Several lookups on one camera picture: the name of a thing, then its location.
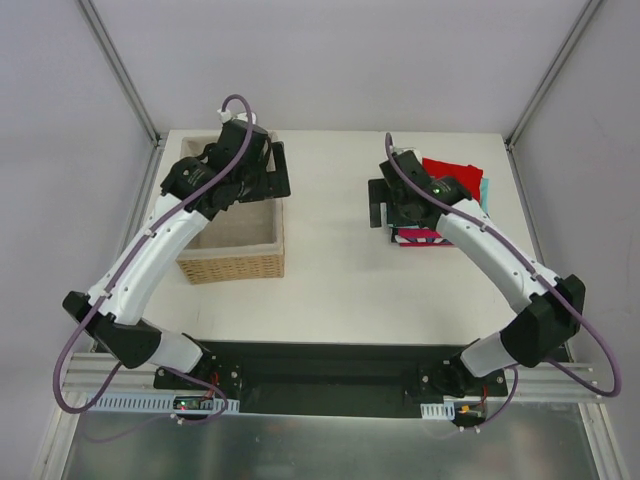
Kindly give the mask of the pink t shirt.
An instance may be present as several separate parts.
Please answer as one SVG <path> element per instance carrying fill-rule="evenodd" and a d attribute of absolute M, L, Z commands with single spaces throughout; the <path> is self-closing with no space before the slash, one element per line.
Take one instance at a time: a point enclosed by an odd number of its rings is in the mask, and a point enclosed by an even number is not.
<path fill-rule="evenodd" d="M 444 247 L 452 243 L 435 231 L 429 229 L 397 228 L 402 242 L 401 247 Z"/>

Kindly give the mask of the wicker basket with cloth liner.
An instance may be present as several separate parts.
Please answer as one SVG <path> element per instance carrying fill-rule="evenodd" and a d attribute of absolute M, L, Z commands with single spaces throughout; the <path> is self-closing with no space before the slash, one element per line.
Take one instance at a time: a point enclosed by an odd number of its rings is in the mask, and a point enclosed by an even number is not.
<path fill-rule="evenodd" d="M 282 278 L 285 274 L 284 203 L 239 203 L 220 212 L 178 255 L 194 284 Z"/>

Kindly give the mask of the red t shirt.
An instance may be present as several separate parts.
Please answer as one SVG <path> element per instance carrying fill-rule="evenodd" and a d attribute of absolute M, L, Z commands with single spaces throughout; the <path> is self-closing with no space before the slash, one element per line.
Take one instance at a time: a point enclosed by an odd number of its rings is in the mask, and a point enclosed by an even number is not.
<path fill-rule="evenodd" d="M 472 197 L 480 201 L 482 199 L 482 181 L 484 171 L 474 165 L 459 165 L 427 157 L 422 158 L 422 166 L 434 179 L 452 177 L 465 187 Z"/>

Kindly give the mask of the teal t shirt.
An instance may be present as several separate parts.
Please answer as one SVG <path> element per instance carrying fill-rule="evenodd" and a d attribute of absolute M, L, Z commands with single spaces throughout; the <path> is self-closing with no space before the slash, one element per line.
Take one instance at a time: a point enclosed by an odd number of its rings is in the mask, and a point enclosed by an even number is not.
<path fill-rule="evenodd" d="M 478 202 L 485 213 L 489 213 L 489 184 L 488 178 L 482 178 L 480 182 L 480 198 Z M 394 206 L 387 205 L 385 213 L 386 223 L 393 228 L 419 228 L 419 225 L 401 217 Z"/>

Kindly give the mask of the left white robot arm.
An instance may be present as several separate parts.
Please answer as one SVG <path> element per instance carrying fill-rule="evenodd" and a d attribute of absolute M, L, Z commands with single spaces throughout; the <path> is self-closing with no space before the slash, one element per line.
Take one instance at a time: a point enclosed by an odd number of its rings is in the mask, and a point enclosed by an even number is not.
<path fill-rule="evenodd" d="M 172 165 L 116 263 L 88 292 L 69 292 L 63 309 L 124 367 L 168 367 L 188 388 L 204 387 L 209 354 L 186 335 L 145 320 L 146 305 L 170 264 L 219 213 L 290 193 L 283 142 L 257 125 L 227 121 L 199 154 Z"/>

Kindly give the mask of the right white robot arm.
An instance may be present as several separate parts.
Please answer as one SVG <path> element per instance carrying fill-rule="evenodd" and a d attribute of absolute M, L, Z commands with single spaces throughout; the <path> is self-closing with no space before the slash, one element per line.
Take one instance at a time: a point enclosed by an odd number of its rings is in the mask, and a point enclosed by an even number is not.
<path fill-rule="evenodd" d="M 426 227 L 462 251 L 495 285 L 515 314 L 501 330 L 476 340 L 428 374 L 433 389 L 461 398 L 512 365 L 537 366 L 580 329 L 586 287 L 559 277 L 509 243 L 469 190 L 451 176 L 431 177 L 414 149 L 392 149 L 382 176 L 368 182 L 369 223 L 383 216 Z"/>

